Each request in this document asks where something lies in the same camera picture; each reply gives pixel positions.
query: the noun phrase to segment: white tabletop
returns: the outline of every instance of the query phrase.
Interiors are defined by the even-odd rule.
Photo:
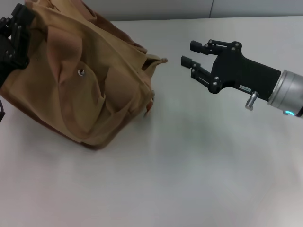
[[[303,75],[303,17],[115,22],[168,58],[155,105],[97,153],[4,101],[1,227],[301,227],[303,120],[227,88],[213,95],[181,67],[211,70],[191,40],[243,45],[243,54]]]

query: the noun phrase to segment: metal screw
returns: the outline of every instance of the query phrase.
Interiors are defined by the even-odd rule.
[[[246,109],[248,109],[248,110],[250,110],[250,111],[252,111],[252,110],[254,109],[253,105],[254,105],[254,103],[255,103],[255,101],[256,101],[258,95],[259,95],[259,94],[258,94],[258,92],[256,92],[256,91],[254,91],[254,92],[251,94],[249,100],[247,101],[247,103],[246,103],[246,105],[245,105],[245,108],[246,108]]]
[[[84,77],[85,76],[85,71],[83,69],[78,70],[79,76]]]

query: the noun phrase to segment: canvas bag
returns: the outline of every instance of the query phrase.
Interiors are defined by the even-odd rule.
[[[30,64],[13,71],[0,94],[49,129],[103,148],[146,106],[151,78],[165,63],[81,0],[26,1],[36,18]]]

